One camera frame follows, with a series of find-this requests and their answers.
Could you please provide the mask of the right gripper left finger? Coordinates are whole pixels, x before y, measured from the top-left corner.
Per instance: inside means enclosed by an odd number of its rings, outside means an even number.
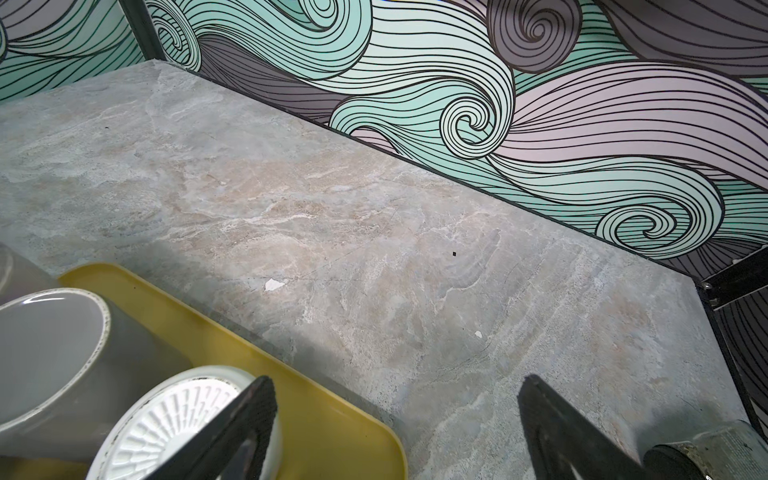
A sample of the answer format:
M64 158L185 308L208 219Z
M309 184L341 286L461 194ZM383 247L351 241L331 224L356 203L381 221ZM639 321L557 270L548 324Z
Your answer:
M151 479L275 479L278 405L273 381L256 378L153 473Z

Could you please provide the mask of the grey ceramic mug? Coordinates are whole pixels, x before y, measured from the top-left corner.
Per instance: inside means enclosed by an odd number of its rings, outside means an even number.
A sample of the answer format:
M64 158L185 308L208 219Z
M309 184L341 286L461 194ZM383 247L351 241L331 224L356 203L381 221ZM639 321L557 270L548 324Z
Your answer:
M78 288L1 307L1 453L89 462L143 395L189 359L108 299Z

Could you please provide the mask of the pink ceramic mug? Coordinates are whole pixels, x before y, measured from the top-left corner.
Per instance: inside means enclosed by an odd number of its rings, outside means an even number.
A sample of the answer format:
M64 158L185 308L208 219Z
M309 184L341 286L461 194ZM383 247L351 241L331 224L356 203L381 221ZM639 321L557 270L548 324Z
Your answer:
M1 304L59 287L59 282L47 272L8 246L1 245Z

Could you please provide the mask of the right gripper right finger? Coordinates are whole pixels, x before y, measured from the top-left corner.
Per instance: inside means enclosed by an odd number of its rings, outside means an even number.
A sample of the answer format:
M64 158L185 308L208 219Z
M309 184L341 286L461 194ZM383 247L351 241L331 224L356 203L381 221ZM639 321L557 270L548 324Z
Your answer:
M537 375L519 390L520 420L537 479L646 479L646 471Z

